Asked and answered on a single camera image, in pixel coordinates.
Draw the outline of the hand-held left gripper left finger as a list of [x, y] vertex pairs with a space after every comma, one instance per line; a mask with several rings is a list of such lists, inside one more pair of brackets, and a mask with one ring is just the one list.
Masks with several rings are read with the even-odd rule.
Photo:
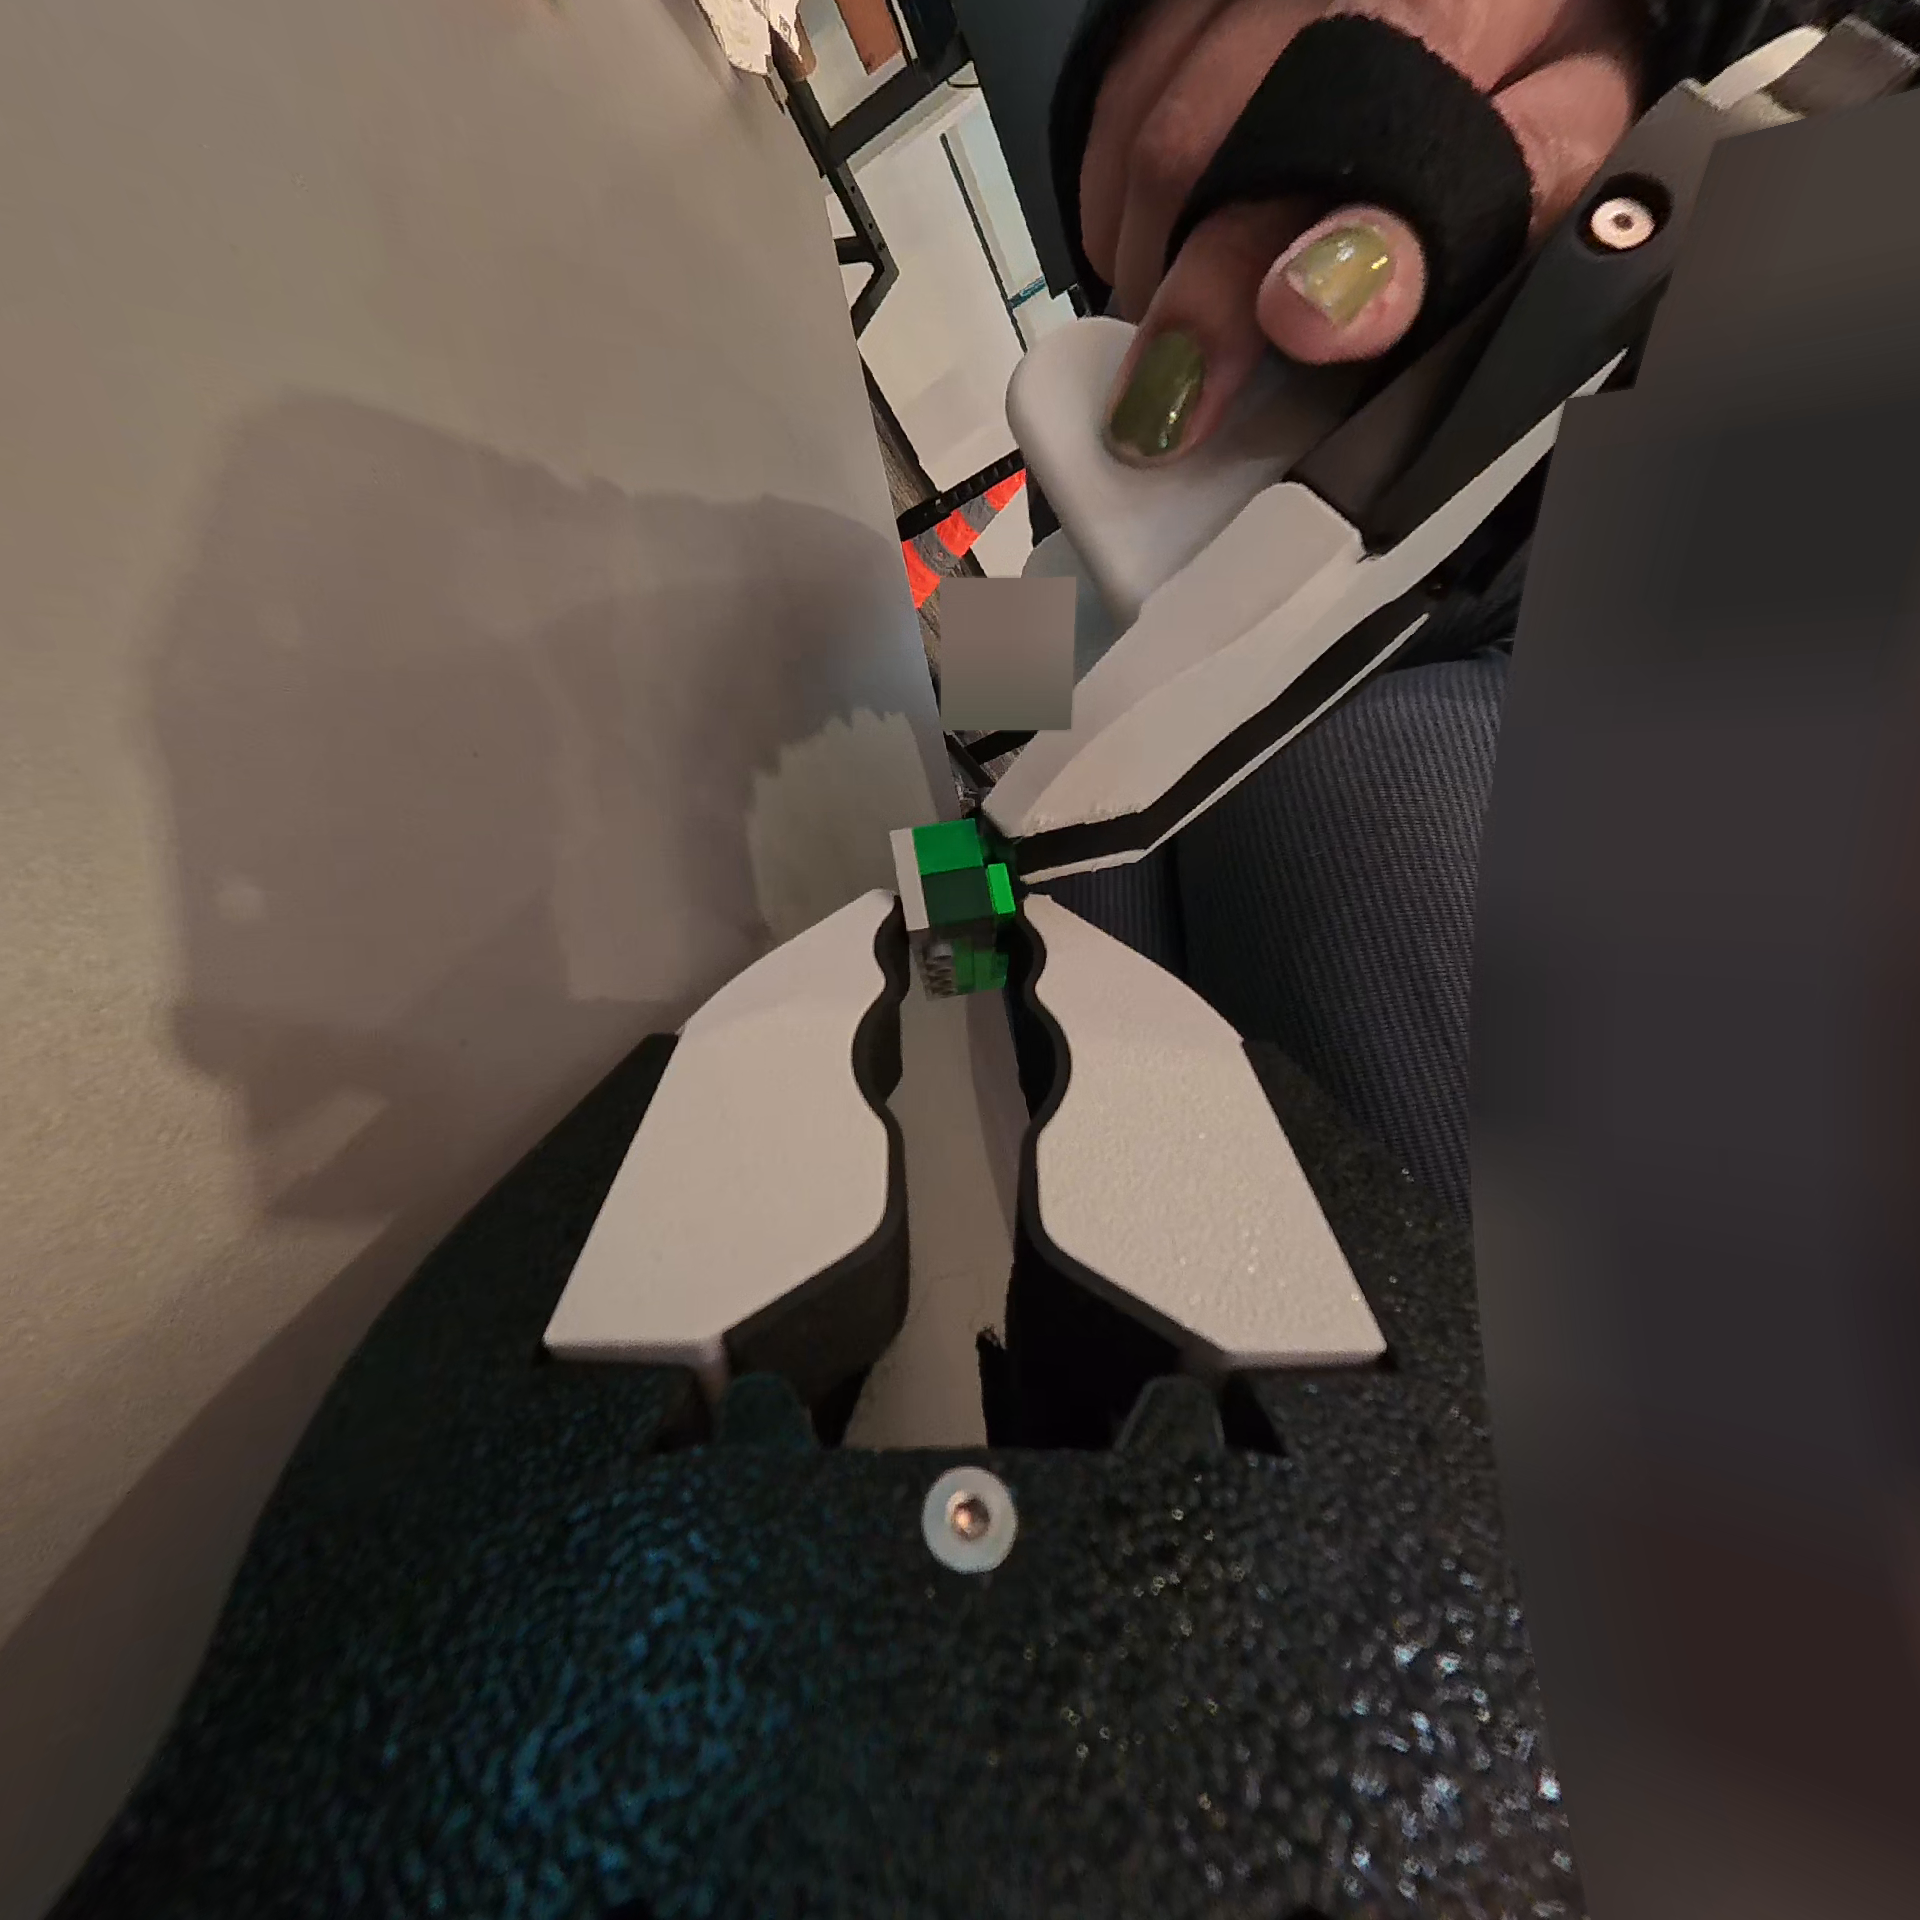
[[860, 891], [680, 1023], [544, 1326], [557, 1361], [680, 1365], [717, 1405], [852, 1399], [903, 1326], [903, 909]]

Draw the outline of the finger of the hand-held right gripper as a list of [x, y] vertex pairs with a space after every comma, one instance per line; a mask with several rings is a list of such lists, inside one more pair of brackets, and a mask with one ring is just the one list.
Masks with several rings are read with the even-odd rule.
[[[1375, 666], [1388, 666], [1425, 626], [1450, 559], [1458, 559], [1465, 546], [1497, 517], [1497, 505], [1546, 462], [1565, 405], [1598, 393], [1617, 366], [1623, 354], [1606, 354], [1536, 422], [1526, 422], [1526, 430], [1489, 457], [1450, 498], [1417, 505], [1417, 523], [1388, 550], [1365, 550], [1354, 589], [1335, 597], [1335, 608], [1354, 622], [1342, 622], [1342, 630], [1316, 648], [1285, 693], [1269, 697], [1246, 725], [1239, 725], [1199, 771], [1226, 763], [1245, 784], [1335, 697], [1350, 697]], [[1033, 838], [1033, 883], [1134, 866], [1159, 843], [1163, 838]]]
[[989, 795], [1006, 838], [1172, 838], [1239, 771], [1199, 771], [1329, 648], [1365, 537], [1307, 489], [1265, 489], [1193, 563], [1157, 589], [1093, 659], [1071, 725]]

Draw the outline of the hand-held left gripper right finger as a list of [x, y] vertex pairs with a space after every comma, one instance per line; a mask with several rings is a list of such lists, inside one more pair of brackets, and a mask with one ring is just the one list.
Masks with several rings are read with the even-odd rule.
[[1019, 1405], [1388, 1354], [1246, 1041], [1189, 981], [1024, 900], [1016, 1036], [1033, 1107], [1011, 1275]]

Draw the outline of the small green brick block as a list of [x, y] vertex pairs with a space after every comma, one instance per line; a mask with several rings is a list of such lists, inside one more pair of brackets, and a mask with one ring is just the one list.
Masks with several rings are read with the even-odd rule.
[[1016, 942], [1016, 876], [978, 813], [893, 829], [893, 883], [917, 979], [931, 997], [998, 991]]

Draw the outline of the grey desk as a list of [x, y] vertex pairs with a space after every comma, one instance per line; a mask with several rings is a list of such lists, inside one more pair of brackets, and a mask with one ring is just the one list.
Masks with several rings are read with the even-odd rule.
[[7, 1633], [866, 889], [926, 670], [695, 6], [7, 6]]

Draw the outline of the person's right hand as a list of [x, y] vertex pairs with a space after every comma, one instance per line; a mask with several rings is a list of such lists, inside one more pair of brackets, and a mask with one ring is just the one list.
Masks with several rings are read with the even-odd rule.
[[1572, 209], [1638, 118], [1646, 15], [1623, 0], [1142, 6], [1079, 161], [1088, 274], [1140, 327], [1104, 418], [1125, 466], [1216, 440], [1265, 354], [1360, 366], [1425, 330], [1425, 228], [1369, 189], [1216, 204], [1172, 245], [1265, 72], [1335, 15], [1380, 23], [1489, 97], [1526, 161], [1526, 238]]

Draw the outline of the person's leg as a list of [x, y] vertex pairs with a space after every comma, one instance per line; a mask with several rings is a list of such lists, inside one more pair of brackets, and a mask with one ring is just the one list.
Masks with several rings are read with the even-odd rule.
[[1276, 1041], [1471, 1219], [1475, 843], [1511, 646], [1398, 666], [1163, 849], [1043, 883]]

